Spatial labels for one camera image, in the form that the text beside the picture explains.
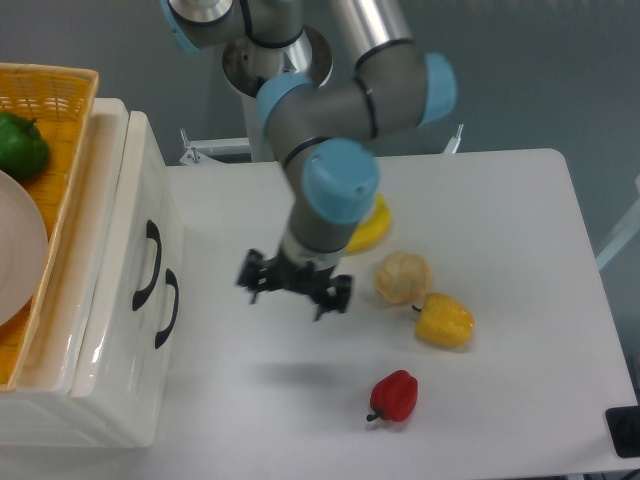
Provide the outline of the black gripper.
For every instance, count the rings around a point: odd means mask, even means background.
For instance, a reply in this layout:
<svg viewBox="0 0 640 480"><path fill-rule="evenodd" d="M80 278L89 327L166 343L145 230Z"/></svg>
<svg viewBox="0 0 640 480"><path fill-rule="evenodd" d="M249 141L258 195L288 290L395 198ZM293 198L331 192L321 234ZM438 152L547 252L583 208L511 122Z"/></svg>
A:
<svg viewBox="0 0 640 480"><path fill-rule="evenodd" d="M312 261L296 264L280 248L275 257L266 259L255 249L250 249L241 265L236 285L250 293L250 303L255 304L264 291L286 290L305 295L316 303L314 320L325 313L347 311L353 277L331 277L334 268L319 268Z"/></svg>

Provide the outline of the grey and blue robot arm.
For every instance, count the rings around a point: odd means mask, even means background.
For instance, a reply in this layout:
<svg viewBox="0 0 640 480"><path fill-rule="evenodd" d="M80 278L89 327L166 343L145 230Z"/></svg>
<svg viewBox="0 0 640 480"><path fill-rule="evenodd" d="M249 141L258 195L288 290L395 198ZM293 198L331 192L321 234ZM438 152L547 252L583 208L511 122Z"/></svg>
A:
<svg viewBox="0 0 640 480"><path fill-rule="evenodd" d="M380 182L366 142L448 115L457 97L441 54L416 47L396 1L334 1L354 75L328 86L312 77L316 52L298 1L165 1L187 51L242 44L262 138L294 193L278 252L250 250L237 283L251 294L286 290L319 314L347 309L352 279L336 273Z"/></svg>

